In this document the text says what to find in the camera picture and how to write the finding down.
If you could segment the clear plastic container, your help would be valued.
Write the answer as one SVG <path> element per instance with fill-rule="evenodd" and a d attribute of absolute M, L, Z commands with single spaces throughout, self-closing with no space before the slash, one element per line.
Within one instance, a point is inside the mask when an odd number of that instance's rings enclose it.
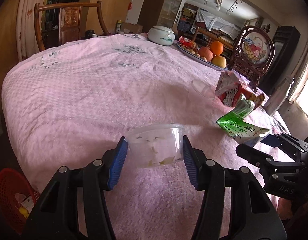
<path fill-rule="evenodd" d="M 137 168 L 150 168 L 183 160 L 181 124 L 156 124 L 135 128 L 126 137 L 129 155 Z"/>

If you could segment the green white snack bag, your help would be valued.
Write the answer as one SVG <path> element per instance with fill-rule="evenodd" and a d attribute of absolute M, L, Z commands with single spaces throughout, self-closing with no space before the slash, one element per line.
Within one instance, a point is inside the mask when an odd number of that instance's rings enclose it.
<path fill-rule="evenodd" d="M 254 106 L 253 101 L 242 96 L 233 110 L 220 117 L 216 123 L 238 144 L 254 147 L 270 133 L 269 129 L 244 122 L 244 118 L 253 111 Z"/>

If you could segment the yellow mesh net trash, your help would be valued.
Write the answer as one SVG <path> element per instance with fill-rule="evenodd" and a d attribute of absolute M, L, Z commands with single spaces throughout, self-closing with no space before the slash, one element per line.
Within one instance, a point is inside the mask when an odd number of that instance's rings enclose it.
<path fill-rule="evenodd" d="M 28 219 L 30 213 L 29 213 L 29 211 L 26 208 L 21 206 L 19 208 L 19 212 L 24 216 L 25 219 Z"/>

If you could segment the pink floral tablecloth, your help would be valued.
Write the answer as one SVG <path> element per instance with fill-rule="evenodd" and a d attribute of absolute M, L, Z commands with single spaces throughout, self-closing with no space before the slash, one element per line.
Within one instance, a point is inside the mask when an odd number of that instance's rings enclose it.
<path fill-rule="evenodd" d="M 182 124 L 194 148 L 226 168 L 247 166 L 216 124 L 230 111 L 200 99 L 193 80 L 215 86 L 219 72 L 141 35 L 74 41 L 15 65 L 2 85 L 12 149 L 29 183 L 43 191 L 61 166 L 87 166 L 138 127 Z M 203 192 L 185 165 L 138 169 L 128 154 L 106 192 L 117 239 L 190 239 Z"/>

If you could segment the clear plastic cup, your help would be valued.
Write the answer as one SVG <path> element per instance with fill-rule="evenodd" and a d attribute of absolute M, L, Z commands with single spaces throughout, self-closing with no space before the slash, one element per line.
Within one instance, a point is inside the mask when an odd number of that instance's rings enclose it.
<path fill-rule="evenodd" d="M 200 96 L 211 100 L 215 99 L 215 91 L 211 85 L 200 80 L 193 80 L 191 86 Z"/>

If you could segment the red snack bag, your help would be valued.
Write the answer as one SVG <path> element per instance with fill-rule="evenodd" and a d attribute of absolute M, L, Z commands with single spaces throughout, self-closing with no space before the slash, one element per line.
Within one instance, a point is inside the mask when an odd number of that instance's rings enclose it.
<path fill-rule="evenodd" d="M 235 71 L 223 71 L 220 74 L 215 89 L 215 95 L 228 107 L 235 107 L 240 95 L 255 103 L 254 109 L 261 106 L 265 100 L 263 93 L 257 95 L 246 83 L 247 79 Z"/>

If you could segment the red apple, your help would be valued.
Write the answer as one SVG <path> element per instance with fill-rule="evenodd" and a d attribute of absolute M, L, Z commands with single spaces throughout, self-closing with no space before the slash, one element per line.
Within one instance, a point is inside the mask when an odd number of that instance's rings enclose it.
<path fill-rule="evenodd" d="M 198 50 L 198 54 L 200 58 L 205 58 L 207 62 L 210 62 L 214 57 L 213 52 L 208 47 L 201 47 Z"/>

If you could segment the red mesh waste basket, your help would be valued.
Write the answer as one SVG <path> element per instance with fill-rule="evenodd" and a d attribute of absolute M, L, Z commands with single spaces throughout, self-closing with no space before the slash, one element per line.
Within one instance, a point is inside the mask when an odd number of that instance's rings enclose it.
<path fill-rule="evenodd" d="M 20 210 L 25 209 L 22 202 L 29 199 L 36 204 L 40 197 L 29 181 L 12 168 L 4 168 L 0 171 L 0 211 L 5 222 L 17 234 L 21 234 L 28 215 Z"/>

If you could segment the orange fruit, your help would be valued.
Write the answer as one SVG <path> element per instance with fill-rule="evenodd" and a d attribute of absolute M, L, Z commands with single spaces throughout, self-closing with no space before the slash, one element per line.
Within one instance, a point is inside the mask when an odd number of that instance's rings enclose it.
<path fill-rule="evenodd" d="M 209 46 L 214 55 L 221 55 L 223 53 L 223 44 L 220 41 L 213 41 Z"/>

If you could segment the white ceramic lidded jar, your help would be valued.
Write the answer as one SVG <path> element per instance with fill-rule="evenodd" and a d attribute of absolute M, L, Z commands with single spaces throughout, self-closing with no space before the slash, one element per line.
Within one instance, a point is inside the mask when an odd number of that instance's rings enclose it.
<path fill-rule="evenodd" d="M 156 44 L 170 46 L 175 40 L 175 35 L 172 29 L 157 25 L 149 30 L 147 38 Z"/>

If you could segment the embroidered round table screen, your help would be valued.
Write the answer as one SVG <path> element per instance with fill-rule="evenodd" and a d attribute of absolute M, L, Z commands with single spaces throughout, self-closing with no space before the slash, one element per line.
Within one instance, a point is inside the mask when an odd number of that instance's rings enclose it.
<path fill-rule="evenodd" d="M 230 57 L 229 70 L 249 80 L 249 87 L 258 90 L 260 79 L 267 73 L 275 55 L 274 44 L 268 34 L 256 27 L 241 29 Z"/>

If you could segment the wooden chair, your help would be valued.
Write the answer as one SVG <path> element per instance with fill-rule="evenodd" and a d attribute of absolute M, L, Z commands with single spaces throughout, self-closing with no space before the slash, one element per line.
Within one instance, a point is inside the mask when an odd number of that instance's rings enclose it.
<path fill-rule="evenodd" d="M 103 16 L 102 16 L 102 2 L 71 2 L 71 3 L 57 3 L 40 6 L 39 3 L 34 5 L 34 31 L 36 42 L 39 51 L 44 51 L 46 48 L 43 43 L 40 24 L 40 13 L 47 10 L 59 9 L 59 45 L 65 44 L 71 41 L 77 41 L 81 39 L 80 36 L 80 20 L 82 8 L 96 8 L 98 21 L 101 26 L 104 35 L 110 35 Z"/>

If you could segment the glass display cabinet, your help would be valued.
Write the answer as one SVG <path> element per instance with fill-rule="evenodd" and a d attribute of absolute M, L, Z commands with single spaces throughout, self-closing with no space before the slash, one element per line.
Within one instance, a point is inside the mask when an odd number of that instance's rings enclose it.
<path fill-rule="evenodd" d="M 154 26 L 172 28 L 182 0 L 144 0 L 138 24 L 147 33 Z"/>

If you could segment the floral curtain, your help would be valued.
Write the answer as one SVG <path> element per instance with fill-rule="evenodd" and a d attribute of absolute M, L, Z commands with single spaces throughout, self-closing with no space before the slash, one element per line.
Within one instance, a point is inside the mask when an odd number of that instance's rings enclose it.
<path fill-rule="evenodd" d="M 34 28 L 34 6 L 44 0 L 19 0 L 16 20 L 18 61 L 21 62 L 38 52 Z"/>

